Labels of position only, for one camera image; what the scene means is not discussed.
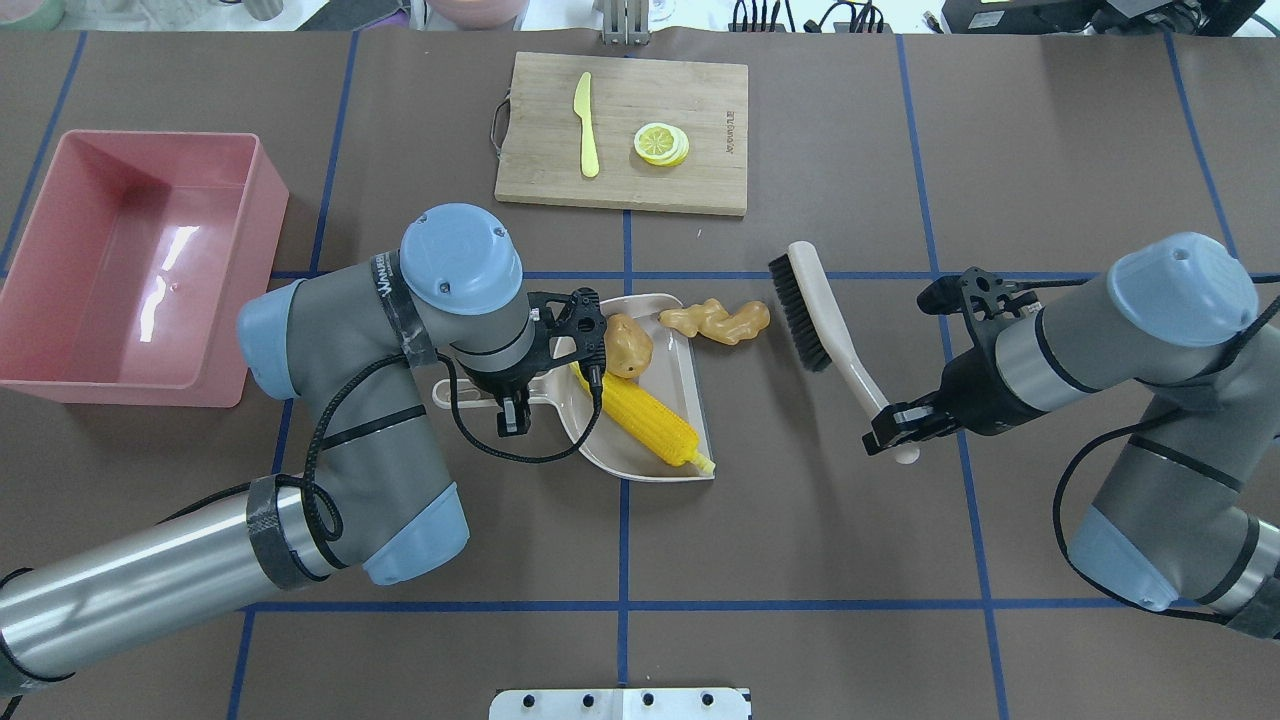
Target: pink bin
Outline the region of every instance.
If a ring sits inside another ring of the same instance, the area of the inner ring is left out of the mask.
[[[288,199],[253,135],[68,132],[0,290],[0,386],[236,405],[236,316],[266,290]]]

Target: white dustpan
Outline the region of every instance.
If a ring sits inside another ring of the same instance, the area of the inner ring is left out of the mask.
[[[698,377],[689,338],[658,324],[658,313],[678,307],[684,305],[666,293],[627,295],[600,302],[600,311],[605,316],[626,313],[653,338],[653,361],[640,375],[640,387],[689,421],[698,430],[698,451],[714,461],[716,457],[707,441],[707,420],[703,418],[703,404],[698,395]],[[558,338],[552,355],[557,357],[567,355],[571,342],[567,338]],[[571,439],[582,436],[582,428],[591,419],[591,396],[577,383],[568,366],[556,368],[534,378],[529,383],[529,395],[530,404],[556,407]],[[449,380],[435,383],[431,388],[431,400],[439,407],[449,407]],[[476,389],[471,380],[458,378],[458,407],[497,406],[493,397]],[[692,464],[680,468],[667,465],[604,414],[579,452],[605,473],[628,480],[671,483],[709,480],[716,477],[713,473],[703,473]]]

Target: toy ginger root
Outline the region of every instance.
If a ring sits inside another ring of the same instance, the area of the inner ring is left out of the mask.
[[[639,378],[653,360],[653,340],[635,319],[609,315],[604,331],[604,369],[620,378]]]
[[[732,315],[714,297],[684,310],[663,310],[658,322],[685,337],[701,333],[723,345],[751,340],[769,327],[769,307],[759,300],[744,304]]]

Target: cutting board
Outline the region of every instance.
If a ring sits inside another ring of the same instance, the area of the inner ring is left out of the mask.
[[[573,91],[591,73],[600,173],[582,177]],[[746,65],[516,54],[511,124],[494,197],[659,213],[746,214]],[[689,158],[657,168],[632,150],[645,123],[689,136]]]

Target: corn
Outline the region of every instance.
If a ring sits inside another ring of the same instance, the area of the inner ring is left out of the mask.
[[[588,389],[577,363],[571,363],[570,368],[579,384]],[[639,384],[604,373],[604,413],[667,465],[678,468],[692,462],[708,475],[716,470],[716,464],[698,452],[698,430]]]

